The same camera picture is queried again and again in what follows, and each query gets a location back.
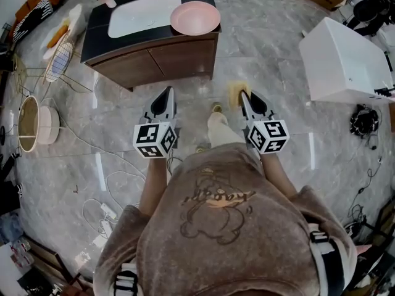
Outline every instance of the white sink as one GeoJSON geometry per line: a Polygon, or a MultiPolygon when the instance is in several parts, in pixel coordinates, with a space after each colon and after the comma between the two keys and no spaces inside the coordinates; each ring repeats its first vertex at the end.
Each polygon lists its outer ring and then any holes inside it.
{"type": "Polygon", "coordinates": [[[111,14],[109,36],[118,38],[170,25],[170,15],[180,4],[181,0],[136,0],[122,4],[111,14]]]}

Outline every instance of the wooden cabinet door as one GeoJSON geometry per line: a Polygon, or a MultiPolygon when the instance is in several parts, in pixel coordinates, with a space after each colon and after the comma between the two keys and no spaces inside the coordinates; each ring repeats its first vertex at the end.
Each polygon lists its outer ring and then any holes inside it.
{"type": "Polygon", "coordinates": [[[124,88],[164,79],[163,73],[146,49],[109,59],[93,68],[124,88]]]}
{"type": "Polygon", "coordinates": [[[193,41],[149,48],[166,79],[211,72],[215,40],[193,41]]]}

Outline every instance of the gray tile floor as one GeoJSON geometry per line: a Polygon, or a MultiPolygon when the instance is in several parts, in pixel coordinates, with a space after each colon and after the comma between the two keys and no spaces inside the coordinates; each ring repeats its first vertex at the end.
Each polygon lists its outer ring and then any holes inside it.
{"type": "MultiPolygon", "coordinates": [[[[79,2],[88,9],[98,5],[93,0],[69,0],[18,46],[17,53],[27,67],[44,67],[40,60],[41,40],[79,2]]],[[[314,187],[342,223],[350,220],[347,210],[357,190],[367,183],[367,170],[376,170],[378,157],[383,157],[371,186],[356,201],[365,207],[368,220],[374,222],[378,209],[391,194],[394,139],[388,107],[380,107],[383,117],[378,148],[369,150],[349,133],[348,121],[354,106],[310,101],[298,50],[301,30],[310,31],[326,16],[341,20],[339,14],[329,14],[307,0],[215,2],[222,16],[222,33],[213,80],[189,78],[149,84],[128,92],[95,75],[75,56],[66,74],[94,93],[78,94],[57,81],[46,97],[54,98],[60,114],[78,137],[115,152],[144,173],[148,162],[134,150],[131,137],[133,125],[137,124],[148,98],[167,85],[175,88],[181,127],[175,155],[186,157],[196,146],[208,143],[206,121],[214,101],[223,103],[230,126],[240,132],[245,124],[240,110],[229,111],[227,84],[234,80],[247,81],[252,89],[270,100],[279,117],[287,122],[291,139],[280,158],[293,183],[297,188],[305,184],[314,187]]],[[[81,51],[82,41],[83,37],[77,51],[81,51]]],[[[25,86],[33,89],[35,81],[28,78],[25,86]]],[[[34,95],[39,100],[47,86],[38,83],[34,95]]],[[[1,117],[7,129],[17,121],[20,101],[10,78],[1,117]]],[[[17,138],[10,135],[1,151],[7,156],[16,147],[17,138]]],[[[31,237],[59,252],[72,272],[81,271],[87,276],[93,272],[101,252],[92,243],[98,234],[82,218],[81,208],[86,199],[95,198],[119,211],[108,192],[102,191],[106,186],[101,178],[118,170],[136,173],[121,158],[78,140],[68,129],[60,131],[53,145],[38,146],[18,159],[14,174],[24,186],[20,210],[23,227],[31,237]]],[[[122,205],[138,202],[142,186],[140,179],[124,173],[109,178],[109,187],[122,205]]],[[[88,202],[85,215],[96,227],[102,211],[97,203],[88,202]]]]}

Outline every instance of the brown fleece sweatshirt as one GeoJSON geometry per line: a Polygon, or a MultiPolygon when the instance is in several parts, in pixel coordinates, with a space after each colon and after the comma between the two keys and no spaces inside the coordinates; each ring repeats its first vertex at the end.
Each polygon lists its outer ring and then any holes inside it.
{"type": "Polygon", "coordinates": [[[335,216],[309,187],[287,199],[265,179],[243,144],[188,157],[174,172],[151,219],[127,206],[99,259],[96,296],[109,296],[122,263],[136,260],[144,296],[319,294],[306,219],[356,250],[335,216]]]}

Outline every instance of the pink bowl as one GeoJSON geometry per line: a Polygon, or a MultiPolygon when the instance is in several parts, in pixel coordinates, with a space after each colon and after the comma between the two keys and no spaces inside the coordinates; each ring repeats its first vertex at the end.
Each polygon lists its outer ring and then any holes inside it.
{"type": "Polygon", "coordinates": [[[201,1],[183,3],[170,16],[170,23],[176,31],[191,36],[211,32],[220,21],[221,15],[217,8],[201,1]]]}

